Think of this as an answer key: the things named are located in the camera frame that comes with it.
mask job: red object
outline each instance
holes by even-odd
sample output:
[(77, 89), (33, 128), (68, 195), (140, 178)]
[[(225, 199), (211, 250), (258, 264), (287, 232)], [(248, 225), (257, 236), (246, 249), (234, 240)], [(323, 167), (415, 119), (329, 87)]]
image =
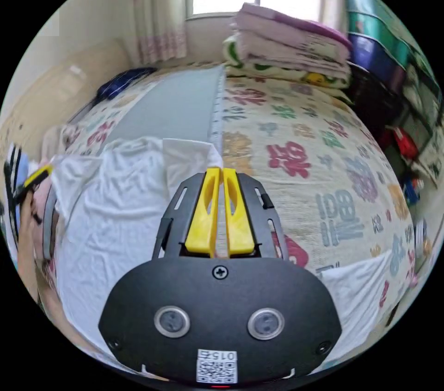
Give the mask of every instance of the red object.
[[(271, 237), (273, 238), (274, 245), (279, 246), (278, 237), (274, 231), (271, 233)], [(290, 261), (301, 268), (305, 268), (308, 263), (308, 253), (306, 253), (305, 250), (288, 235), (284, 235), (284, 238)]]
[(379, 147), (385, 151), (391, 144), (393, 144), (393, 134), (391, 129), (385, 129), (379, 138)]
[(418, 156), (418, 148), (410, 135), (402, 128), (394, 128), (393, 134), (401, 155), (407, 159), (414, 160)]
[(384, 290), (382, 291), (381, 299), (379, 300), (379, 308), (384, 306), (385, 299), (387, 298), (387, 291), (389, 290), (390, 283), (386, 280), (384, 283)]
[(270, 155), (268, 166), (270, 168), (282, 168), (290, 176), (295, 177), (296, 174), (307, 178), (310, 173), (307, 169), (311, 168), (311, 163), (308, 163), (305, 148), (301, 145), (288, 141), (285, 147), (279, 145), (267, 145), (267, 150)]

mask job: patterned bed sheet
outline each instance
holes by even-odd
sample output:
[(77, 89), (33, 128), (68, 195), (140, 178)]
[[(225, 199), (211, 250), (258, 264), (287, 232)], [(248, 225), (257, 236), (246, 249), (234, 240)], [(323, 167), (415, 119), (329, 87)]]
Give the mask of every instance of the patterned bed sheet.
[(379, 315), (397, 303), (413, 275), (413, 224), (390, 164), (351, 109), (314, 86), (228, 78), (222, 122), (224, 166), (263, 184), (292, 262), (317, 274), (392, 251)]

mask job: folded blanket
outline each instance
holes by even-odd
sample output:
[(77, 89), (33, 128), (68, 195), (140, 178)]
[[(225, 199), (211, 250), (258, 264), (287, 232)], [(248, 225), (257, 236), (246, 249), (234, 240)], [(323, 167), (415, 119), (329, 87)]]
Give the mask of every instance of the folded blanket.
[(222, 53), (227, 60), (227, 76), (271, 78), (306, 83), (322, 87), (324, 91), (328, 89), (330, 95), (342, 99), (346, 98), (345, 94), (338, 91), (338, 89), (345, 89), (350, 85), (350, 75), (347, 78), (338, 78), (332, 75), (332, 71), (317, 73), (302, 69), (290, 69), (241, 61), (238, 57), (237, 43), (234, 37), (227, 38), (223, 42)]
[(244, 3), (240, 12), (249, 13), (251, 15), (256, 15), (261, 18), (265, 18), (268, 20), (274, 20), (278, 23), (286, 24), (287, 26), (296, 27), (302, 31), (311, 32), (314, 34), (322, 35), (324, 37), (331, 38), (333, 40), (342, 43), (349, 50), (352, 49), (352, 43), (348, 38), (342, 35), (339, 31), (332, 29), (330, 27), (324, 26), (321, 23), (317, 23), (315, 21), (308, 20), (300, 20), (298, 18), (290, 17), (289, 15), (285, 15), (284, 13), (274, 11), (267, 7), (257, 6), (251, 3)]
[(335, 39), (242, 11), (235, 15), (232, 28), (235, 31), (251, 31), (263, 38), (299, 49), (301, 52), (333, 58), (341, 63), (345, 63), (350, 55), (349, 49)]
[(339, 78), (346, 78), (351, 73), (346, 63), (342, 64), (332, 58), (316, 54), (301, 53), (298, 49), (267, 40), (249, 31), (239, 31), (234, 37), (239, 59), (242, 61), (265, 59), (281, 63), (281, 67), (303, 69), (309, 72), (334, 71), (340, 73)]

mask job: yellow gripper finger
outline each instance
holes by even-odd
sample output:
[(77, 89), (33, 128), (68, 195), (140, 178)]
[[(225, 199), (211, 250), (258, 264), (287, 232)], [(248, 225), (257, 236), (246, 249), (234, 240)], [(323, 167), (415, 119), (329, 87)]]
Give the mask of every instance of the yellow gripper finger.
[(51, 175), (53, 166), (51, 164), (47, 164), (42, 166), (41, 168), (37, 169), (35, 172), (33, 172), (23, 183), (23, 186), (26, 188), (30, 184), (32, 184), (34, 181), (40, 179), (45, 179), (49, 175)]
[(221, 170), (208, 168), (191, 221), (185, 248), (190, 253), (214, 257), (216, 251), (217, 206)]
[[(254, 250), (254, 239), (234, 169), (223, 169), (223, 185), (228, 256), (251, 254)], [(230, 201), (234, 206), (233, 213), (231, 213)]]

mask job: gray mat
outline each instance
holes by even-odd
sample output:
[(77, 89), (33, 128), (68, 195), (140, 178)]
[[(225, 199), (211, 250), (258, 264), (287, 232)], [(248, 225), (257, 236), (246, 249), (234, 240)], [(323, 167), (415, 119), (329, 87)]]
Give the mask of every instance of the gray mat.
[(123, 117), (98, 154), (116, 139), (150, 136), (211, 141), (215, 100), (224, 88), (223, 66), (166, 76)]

